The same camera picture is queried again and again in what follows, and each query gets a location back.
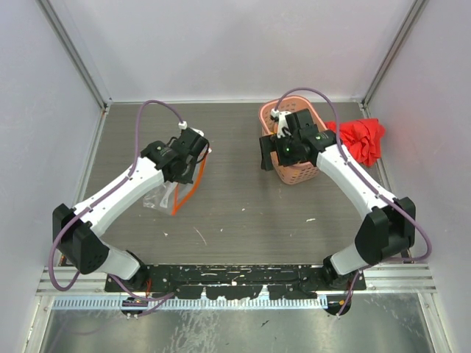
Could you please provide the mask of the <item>pink plastic basket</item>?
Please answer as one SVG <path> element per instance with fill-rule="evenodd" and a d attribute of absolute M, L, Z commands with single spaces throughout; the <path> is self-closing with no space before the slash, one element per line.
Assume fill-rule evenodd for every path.
<path fill-rule="evenodd" d="M 275 108 L 277 99 L 268 101 L 263 105 L 258 112 L 258 118 L 261 123 L 261 135 L 271 135 L 277 131 L 277 122 L 272 120 L 272 109 Z M 311 113 L 312 120 L 320 132 L 327 130 L 324 121 L 319 117 L 319 114 L 314 109 L 312 104 L 302 96 L 287 96 L 282 100 L 278 110 L 281 112 L 296 112 L 299 110 L 308 109 Z M 320 170 L 310 163 L 297 163 L 290 166 L 279 165 L 278 157 L 275 152 L 270 154 L 274 170 L 280 177 L 281 181 L 287 185 L 295 185 L 301 182 L 308 181 L 316 177 Z"/>

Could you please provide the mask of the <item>clear orange zip top bag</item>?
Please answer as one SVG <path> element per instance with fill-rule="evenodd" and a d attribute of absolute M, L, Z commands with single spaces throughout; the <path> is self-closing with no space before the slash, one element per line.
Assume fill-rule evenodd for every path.
<path fill-rule="evenodd" d="M 191 183 L 164 182 L 161 186 L 150 190 L 143 197 L 143 206 L 168 215 L 176 215 L 177 211 L 189 201 L 199 187 L 205 171 L 207 157 L 211 152 L 211 147 L 207 146 L 200 154 Z"/>

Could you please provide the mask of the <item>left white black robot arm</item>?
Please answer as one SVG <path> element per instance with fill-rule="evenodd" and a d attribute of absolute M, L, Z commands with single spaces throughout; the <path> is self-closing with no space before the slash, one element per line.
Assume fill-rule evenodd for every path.
<path fill-rule="evenodd" d="M 168 143 L 150 143 L 120 176 L 88 199 L 53 212 L 53 239 L 58 250 L 81 274 L 103 272 L 121 278 L 131 291 L 143 289 L 147 273 L 131 252 L 102 241 L 109 226 L 144 197 L 155 210 L 169 215 L 191 198 L 201 181 L 209 141 L 187 128 Z"/>

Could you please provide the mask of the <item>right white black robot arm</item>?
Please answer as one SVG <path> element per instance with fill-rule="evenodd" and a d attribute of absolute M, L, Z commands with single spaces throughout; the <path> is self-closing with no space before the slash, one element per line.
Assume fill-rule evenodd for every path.
<path fill-rule="evenodd" d="M 353 243 L 324 259 L 322 278 L 327 287 L 338 290 L 352 272 L 377 265 L 414 245 L 416 208 L 412 200 L 398 199 L 375 185 L 338 143 L 334 131 L 319 131 L 308 109 L 273 110 L 270 118 L 276 130 L 259 140 L 261 168 L 271 171 L 275 167 L 272 154 L 276 154 L 278 166 L 310 163 L 337 184 L 362 219 Z"/>

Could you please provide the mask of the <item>red crumpled cloth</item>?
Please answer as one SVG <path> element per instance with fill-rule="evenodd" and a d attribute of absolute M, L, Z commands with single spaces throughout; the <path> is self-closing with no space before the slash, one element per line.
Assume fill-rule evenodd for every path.
<path fill-rule="evenodd" d="M 340 123 L 339 135 L 353 159 L 366 167 L 372 167 L 381 158 L 380 141 L 385 128 L 376 118 L 364 118 Z"/>

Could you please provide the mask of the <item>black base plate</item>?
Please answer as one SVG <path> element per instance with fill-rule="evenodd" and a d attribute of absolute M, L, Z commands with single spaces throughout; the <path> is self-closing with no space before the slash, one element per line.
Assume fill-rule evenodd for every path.
<path fill-rule="evenodd" d="M 317 265 L 148 265 L 137 282 L 123 281 L 133 293 L 173 293 L 178 299 L 315 299 L 322 292 L 345 293 L 352 282 L 364 290 L 362 274 L 332 275 Z"/>

